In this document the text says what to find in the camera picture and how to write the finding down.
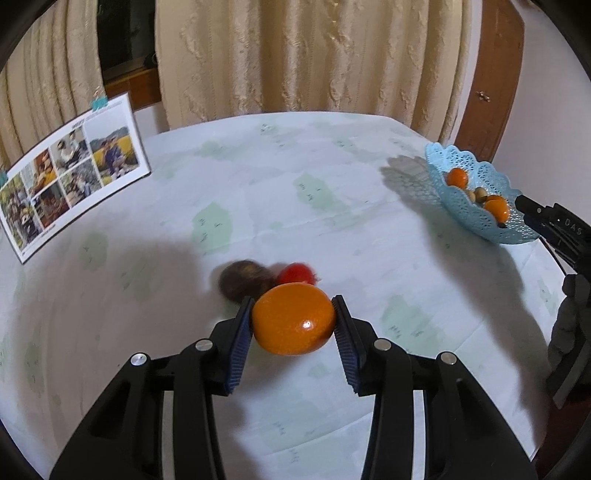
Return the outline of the grey gloved hand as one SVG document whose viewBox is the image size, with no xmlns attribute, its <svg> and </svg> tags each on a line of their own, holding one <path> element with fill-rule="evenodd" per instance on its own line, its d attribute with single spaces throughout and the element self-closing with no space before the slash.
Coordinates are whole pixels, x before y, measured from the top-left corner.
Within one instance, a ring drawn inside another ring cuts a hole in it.
<svg viewBox="0 0 591 480">
<path fill-rule="evenodd" d="M 558 409 L 590 398 L 590 282 L 567 275 L 563 293 L 548 346 L 547 389 Z"/>
</svg>

